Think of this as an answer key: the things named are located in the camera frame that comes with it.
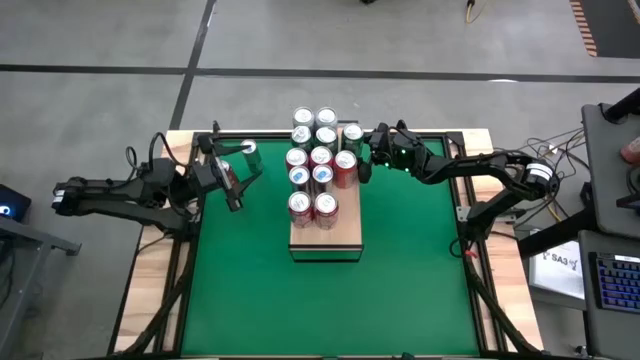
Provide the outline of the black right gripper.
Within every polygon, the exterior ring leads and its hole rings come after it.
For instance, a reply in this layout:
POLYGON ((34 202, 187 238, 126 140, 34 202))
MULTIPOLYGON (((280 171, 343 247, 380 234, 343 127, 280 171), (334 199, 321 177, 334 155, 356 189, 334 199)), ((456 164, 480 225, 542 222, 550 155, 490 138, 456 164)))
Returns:
MULTIPOLYGON (((371 132, 370 149, 379 153, 379 163, 387 168, 403 170, 411 175, 422 175, 429 160, 429 149, 420 137, 408 130, 389 130, 389 125, 381 122, 371 132)), ((358 179, 367 184, 372 177, 372 162, 360 159, 358 179)))

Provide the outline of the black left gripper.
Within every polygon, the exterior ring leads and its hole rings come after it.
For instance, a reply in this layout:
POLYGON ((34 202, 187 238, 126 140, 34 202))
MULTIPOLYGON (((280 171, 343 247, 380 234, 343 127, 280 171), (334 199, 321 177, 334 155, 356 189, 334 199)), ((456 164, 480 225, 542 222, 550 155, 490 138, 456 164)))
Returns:
POLYGON ((223 160, 226 155, 242 152, 248 145, 227 146, 219 141, 216 134, 199 133, 195 138, 195 145, 205 159, 200 162, 195 159, 192 170, 195 173, 198 189, 204 194, 222 189, 226 202, 231 211, 238 211, 242 207, 240 198, 245 190, 256 181, 261 172, 253 173, 248 178, 239 181, 233 167, 223 160))

